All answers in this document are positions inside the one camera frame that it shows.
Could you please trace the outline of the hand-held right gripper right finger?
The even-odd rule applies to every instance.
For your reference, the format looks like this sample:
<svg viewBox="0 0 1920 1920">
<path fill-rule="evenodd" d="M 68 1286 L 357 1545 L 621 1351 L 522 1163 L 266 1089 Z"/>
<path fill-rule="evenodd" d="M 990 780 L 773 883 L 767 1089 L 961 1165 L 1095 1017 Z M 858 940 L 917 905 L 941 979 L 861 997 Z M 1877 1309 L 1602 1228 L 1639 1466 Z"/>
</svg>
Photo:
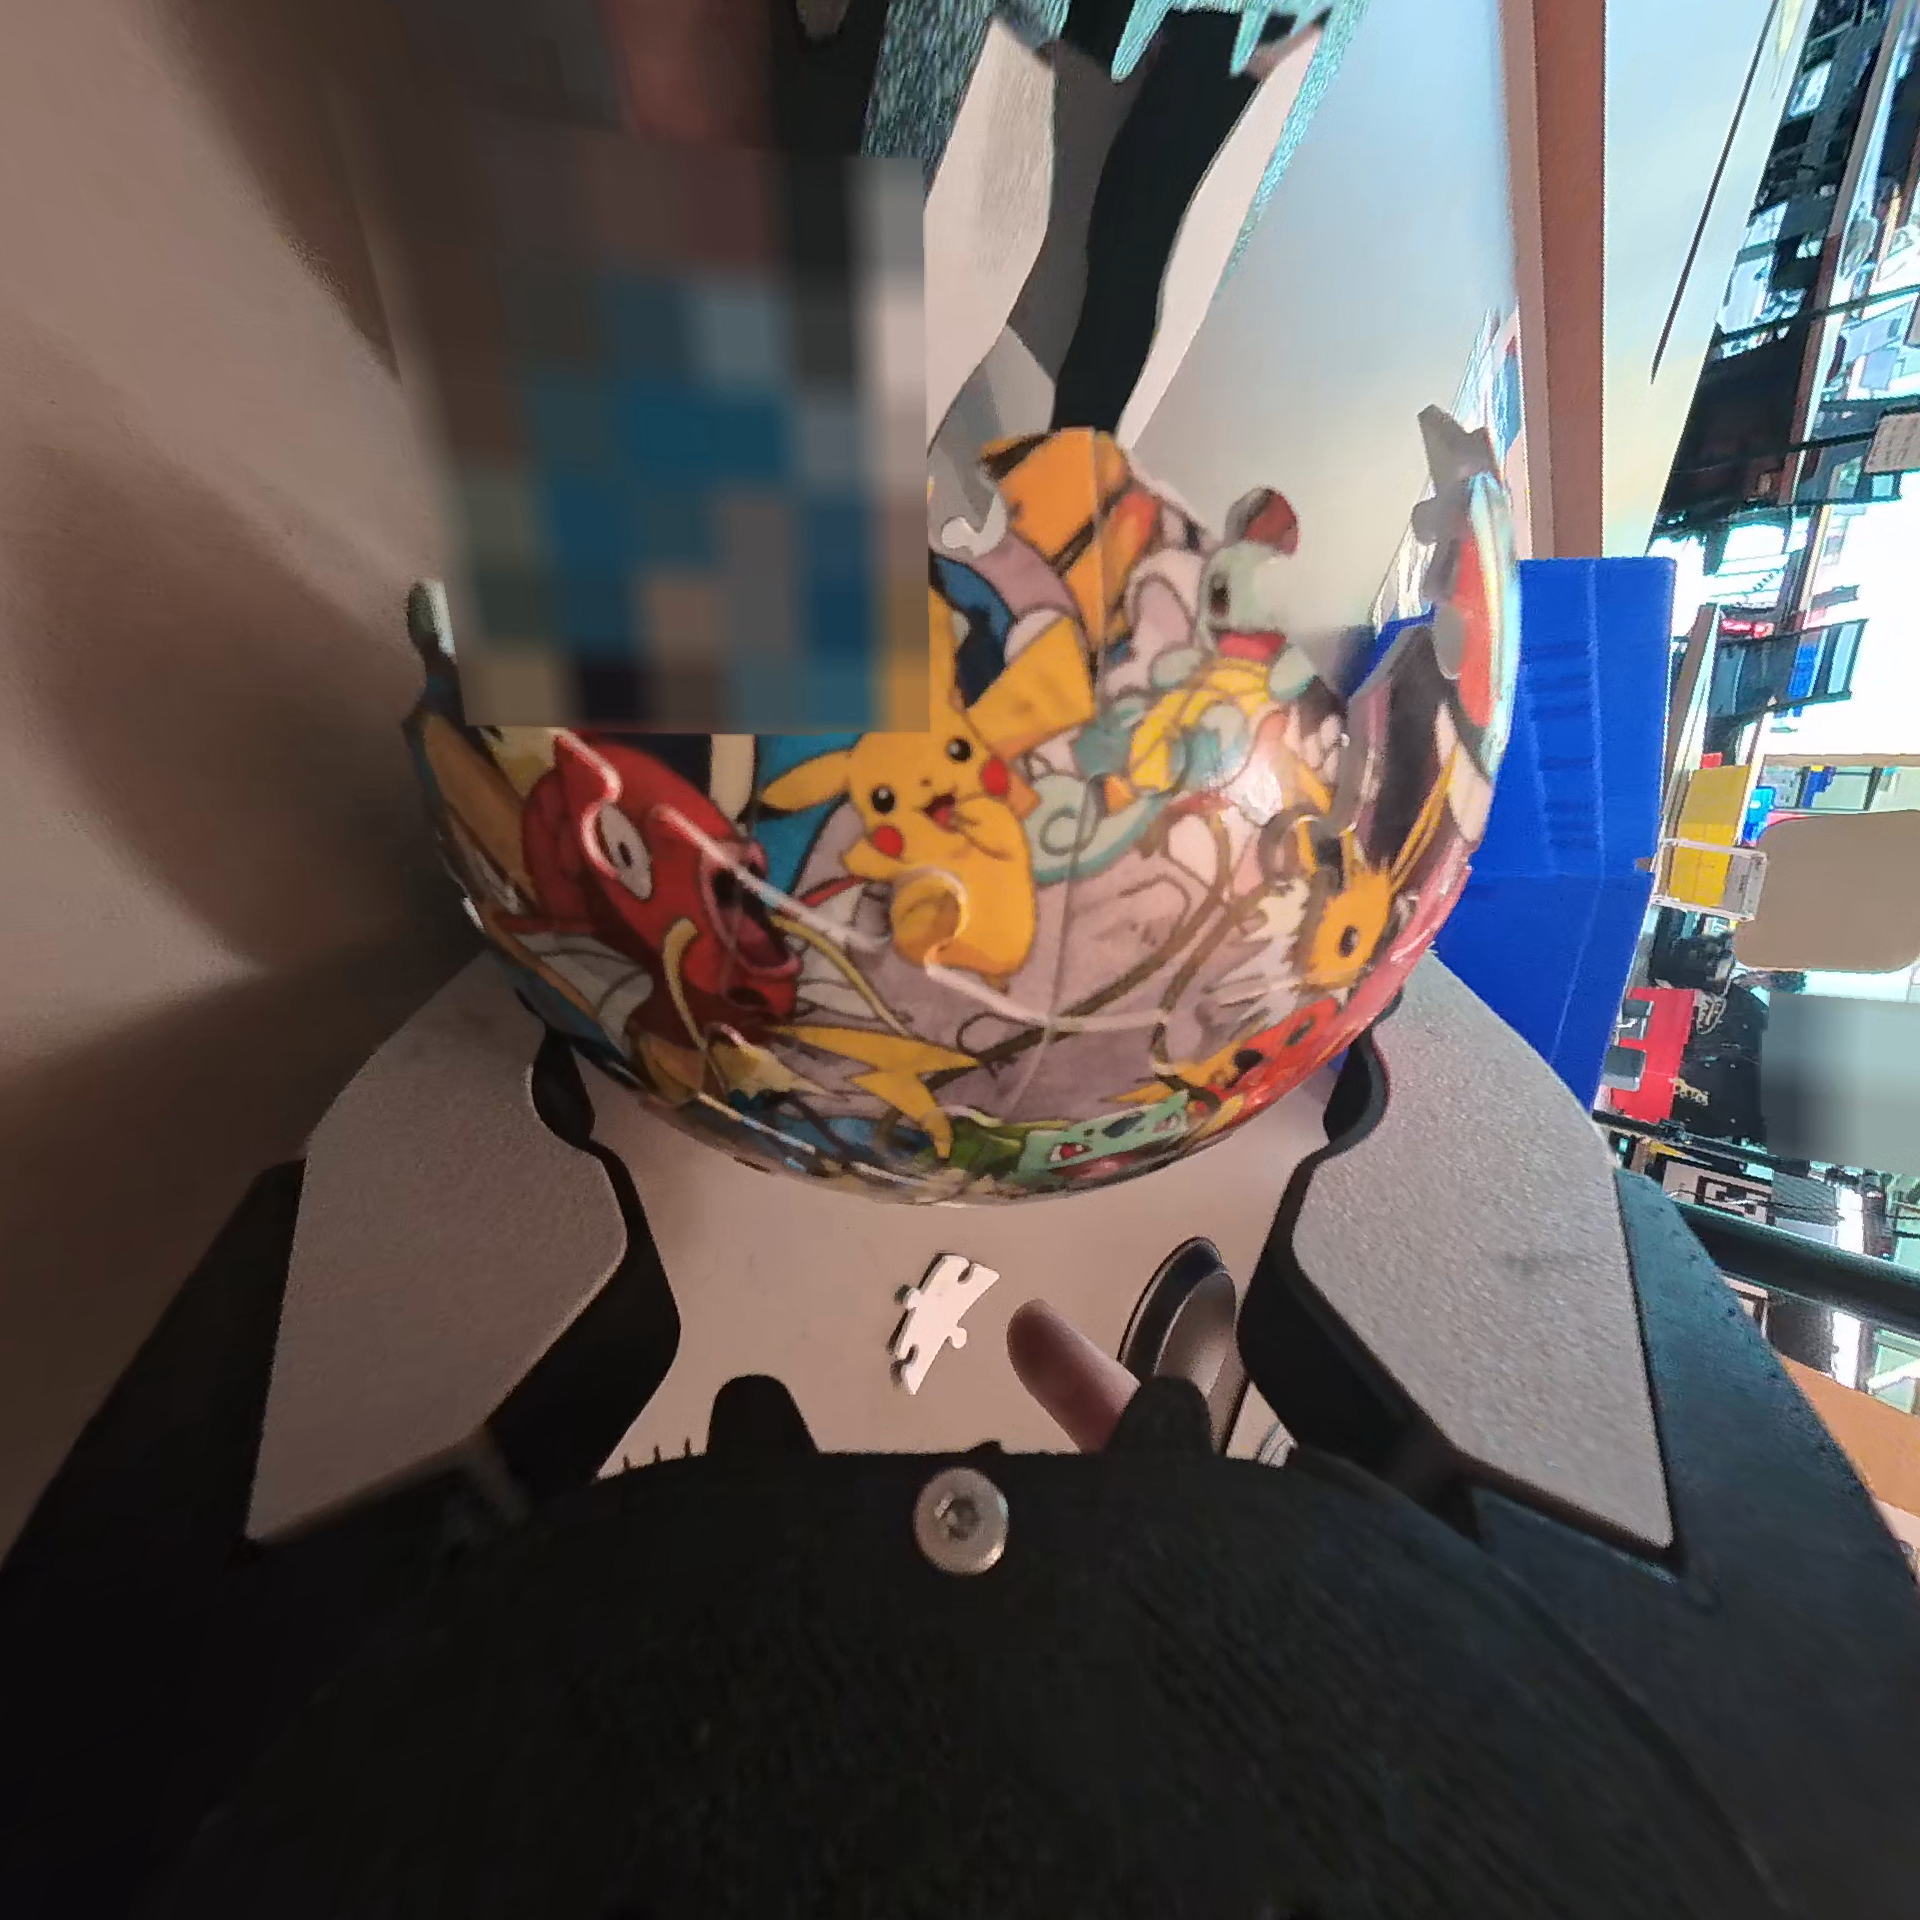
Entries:
<svg viewBox="0 0 1920 1920">
<path fill-rule="evenodd" d="M 1410 1498 L 1499 1492 L 1674 1542 L 1614 1165 L 1547 1063 L 1442 963 L 1348 1049 L 1242 1298 L 1286 1436 Z"/>
</svg>

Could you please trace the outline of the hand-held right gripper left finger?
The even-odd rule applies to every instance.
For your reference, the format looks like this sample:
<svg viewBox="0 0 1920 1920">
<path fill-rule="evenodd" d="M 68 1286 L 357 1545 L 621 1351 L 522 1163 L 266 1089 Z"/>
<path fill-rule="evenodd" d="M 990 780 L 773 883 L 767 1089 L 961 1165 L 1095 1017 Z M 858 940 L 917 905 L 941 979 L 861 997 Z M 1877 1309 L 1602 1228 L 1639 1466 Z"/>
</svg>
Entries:
<svg viewBox="0 0 1920 1920">
<path fill-rule="evenodd" d="M 509 1515 L 619 1471 L 679 1346 L 587 1065 L 476 958 L 307 1142 L 249 1537 L 442 1471 Z"/>
</svg>

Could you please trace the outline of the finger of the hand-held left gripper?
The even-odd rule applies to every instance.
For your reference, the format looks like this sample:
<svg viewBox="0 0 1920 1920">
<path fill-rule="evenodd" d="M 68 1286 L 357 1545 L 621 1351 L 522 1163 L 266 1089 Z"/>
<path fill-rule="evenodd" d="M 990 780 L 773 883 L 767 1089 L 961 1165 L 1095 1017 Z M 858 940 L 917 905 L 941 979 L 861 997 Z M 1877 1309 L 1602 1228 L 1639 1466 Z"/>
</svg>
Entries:
<svg viewBox="0 0 1920 1920">
<path fill-rule="evenodd" d="M 926 199 L 926 426 L 1045 417 L 1089 292 L 1089 215 L 1118 129 L 1107 69 L 987 43 Z"/>
<path fill-rule="evenodd" d="M 1050 428 L 1174 370 L 1311 114 L 1317 43 L 1054 43 Z"/>
</svg>

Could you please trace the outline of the colourful cartoon puzzle ball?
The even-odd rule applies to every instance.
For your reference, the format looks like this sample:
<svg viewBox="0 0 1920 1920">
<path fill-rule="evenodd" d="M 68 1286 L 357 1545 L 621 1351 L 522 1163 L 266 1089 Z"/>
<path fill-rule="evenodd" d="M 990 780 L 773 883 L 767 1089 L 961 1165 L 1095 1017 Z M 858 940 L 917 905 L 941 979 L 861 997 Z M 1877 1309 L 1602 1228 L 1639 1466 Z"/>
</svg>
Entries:
<svg viewBox="0 0 1920 1920">
<path fill-rule="evenodd" d="M 404 732 L 468 922 L 750 1165 L 1009 1203 L 1195 1153 L 1390 1010 L 1490 815 L 1513 505 L 1481 423 L 1420 428 L 1420 589 L 1356 683 L 1306 637 L 1283 492 L 1217 534 L 1091 426 L 979 452 L 987 519 L 927 554 L 926 734 L 478 727 L 419 583 Z"/>
</svg>

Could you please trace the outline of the loose white puzzle piece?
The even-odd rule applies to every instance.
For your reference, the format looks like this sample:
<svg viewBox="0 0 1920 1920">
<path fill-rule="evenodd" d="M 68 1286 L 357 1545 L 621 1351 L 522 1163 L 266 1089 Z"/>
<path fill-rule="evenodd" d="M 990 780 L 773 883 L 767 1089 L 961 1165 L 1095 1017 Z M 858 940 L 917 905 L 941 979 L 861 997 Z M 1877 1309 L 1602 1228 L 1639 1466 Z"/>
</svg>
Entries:
<svg viewBox="0 0 1920 1920">
<path fill-rule="evenodd" d="M 889 1341 L 895 1385 L 917 1397 L 943 1354 L 970 1343 L 967 1318 L 1001 1273 L 967 1254 L 937 1254 L 918 1279 L 899 1292 L 899 1322 Z"/>
</svg>

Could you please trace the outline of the round metal stand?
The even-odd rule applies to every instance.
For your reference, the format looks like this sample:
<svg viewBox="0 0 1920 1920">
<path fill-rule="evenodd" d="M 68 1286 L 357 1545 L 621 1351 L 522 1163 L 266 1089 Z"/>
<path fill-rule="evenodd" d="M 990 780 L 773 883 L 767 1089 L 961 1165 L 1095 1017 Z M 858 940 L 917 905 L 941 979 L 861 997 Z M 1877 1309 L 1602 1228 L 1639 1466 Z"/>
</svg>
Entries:
<svg viewBox="0 0 1920 1920">
<path fill-rule="evenodd" d="M 1145 1284 L 1118 1359 L 1141 1382 L 1167 1375 L 1207 1405 L 1214 1449 L 1227 1453 L 1251 1379 L 1239 1348 L 1242 1297 L 1207 1237 L 1174 1245 Z"/>
</svg>

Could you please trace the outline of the pink rounded stick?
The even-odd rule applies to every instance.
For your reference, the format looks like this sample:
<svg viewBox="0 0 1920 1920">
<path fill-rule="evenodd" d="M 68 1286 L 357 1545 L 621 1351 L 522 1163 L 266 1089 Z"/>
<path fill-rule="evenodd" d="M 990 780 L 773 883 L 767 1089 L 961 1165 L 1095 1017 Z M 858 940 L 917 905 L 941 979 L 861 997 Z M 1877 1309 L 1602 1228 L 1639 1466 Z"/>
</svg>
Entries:
<svg viewBox="0 0 1920 1920">
<path fill-rule="evenodd" d="M 1138 1379 L 1118 1358 L 1045 1300 L 1013 1311 L 1006 1356 L 1026 1395 L 1078 1452 L 1102 1452 L 1138 1393 Z"/>
</svg>

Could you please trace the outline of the blue plastic bin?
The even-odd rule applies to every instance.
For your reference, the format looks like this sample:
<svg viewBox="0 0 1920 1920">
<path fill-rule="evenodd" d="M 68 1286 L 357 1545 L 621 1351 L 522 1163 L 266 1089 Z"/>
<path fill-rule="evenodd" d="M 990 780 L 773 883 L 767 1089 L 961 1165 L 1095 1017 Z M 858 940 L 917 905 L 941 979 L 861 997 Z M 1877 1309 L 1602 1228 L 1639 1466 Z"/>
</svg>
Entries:
<svg viewBox="0 0 1920 1920">
<path fill-rule="evenodd" d="M 1661 818 L 1674 567 L 1530 561 L 1507 607 L 1390 617 L 1350 687 L 1350 989 L 1394 1116 L 1587 1108 Z"/>
</svg>

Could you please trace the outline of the yellow box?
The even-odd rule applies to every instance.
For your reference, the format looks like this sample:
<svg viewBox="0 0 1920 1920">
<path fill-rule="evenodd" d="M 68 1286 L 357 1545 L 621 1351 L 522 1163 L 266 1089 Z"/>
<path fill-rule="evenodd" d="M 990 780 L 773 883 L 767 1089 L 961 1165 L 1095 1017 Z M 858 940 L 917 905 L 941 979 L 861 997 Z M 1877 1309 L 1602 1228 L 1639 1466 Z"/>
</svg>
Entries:
<svg viewBox="0 0 1920 1920">
<path fill-rule="evenodd" d="M 1743 844 L 1753 767 L 1739 762 L 1699 766 L 1675 780 L 1659 852 L 1653 903 L 1722 922 L 1753 916 L 1757 869 Z"/>
</svg>

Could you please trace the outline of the beige board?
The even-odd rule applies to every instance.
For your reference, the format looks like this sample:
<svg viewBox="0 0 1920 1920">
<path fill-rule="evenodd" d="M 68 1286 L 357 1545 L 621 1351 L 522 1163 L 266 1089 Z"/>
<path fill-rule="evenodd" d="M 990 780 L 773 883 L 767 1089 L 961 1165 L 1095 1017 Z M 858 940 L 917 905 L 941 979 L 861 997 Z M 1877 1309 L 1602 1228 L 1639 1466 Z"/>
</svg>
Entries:
<svg viewBox="0 0 1920 1920">
<path fill-rule="evenodd" d="M 1735 958 L 1759 972 L 1895 973 L 1918 959 L 1918 812 L 1796 813 L 1757 842 Z"/>
</svg>

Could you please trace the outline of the black metal rail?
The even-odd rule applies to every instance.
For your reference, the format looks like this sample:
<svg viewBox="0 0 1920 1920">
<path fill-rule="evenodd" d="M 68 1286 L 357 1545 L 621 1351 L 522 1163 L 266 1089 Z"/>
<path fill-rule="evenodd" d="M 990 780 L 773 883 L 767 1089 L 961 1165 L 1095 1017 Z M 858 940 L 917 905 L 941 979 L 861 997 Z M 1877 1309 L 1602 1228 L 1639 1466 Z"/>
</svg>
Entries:
<svg viewBox="0 0 1920 1920">
<path fill-rule="evenodd" d="M 1602 1107 L 1590 1118 L 1620 1165 L 1659 1186 L 1729 1283 L 1918 1335 L 1916 1268 L 1819 1239 L 1815 1228 L 1827 1223 L 1799 1217 L 1809 1196 L 1782 1191 L 1782 1181 L 1799 1181 L 1827 1194 L 1836 1212 L 1831 1225 L 1839 1229 L 1839 1201 L 1861 1201 L 1855 1186 L 1818 1180 L 1811 1169 L 1749 1142 L 1694 1141 Z"/>
</svg>

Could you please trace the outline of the wooden frame post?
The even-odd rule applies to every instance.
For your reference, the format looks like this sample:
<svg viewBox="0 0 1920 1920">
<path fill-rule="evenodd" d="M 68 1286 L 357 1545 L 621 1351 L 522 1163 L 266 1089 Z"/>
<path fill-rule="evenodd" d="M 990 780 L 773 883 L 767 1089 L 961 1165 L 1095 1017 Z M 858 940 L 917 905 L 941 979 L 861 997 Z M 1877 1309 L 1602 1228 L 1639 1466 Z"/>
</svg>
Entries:
<svg viewBox="0 0 1920 1920">
<path fill-rule="evenodd" d="M 1530 543 L 1583 561 L 1602 547 L 1604 5 L 1499 15 Z"/>
</svg>

